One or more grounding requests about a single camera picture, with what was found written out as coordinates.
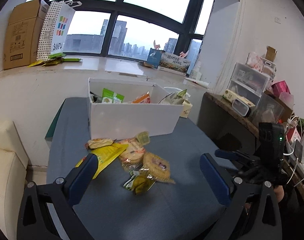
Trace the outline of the person's right hand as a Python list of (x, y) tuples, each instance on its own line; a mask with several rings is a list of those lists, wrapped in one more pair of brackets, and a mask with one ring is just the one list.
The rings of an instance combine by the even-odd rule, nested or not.
[(277, 202), (280, 202), (280, 201), (284, 198), (283, 186), (282, 186), (282, 185), (276, 186), (276, 187), (273, 189), (273, 191), (274, 191), (274, 193), (275, 193)]

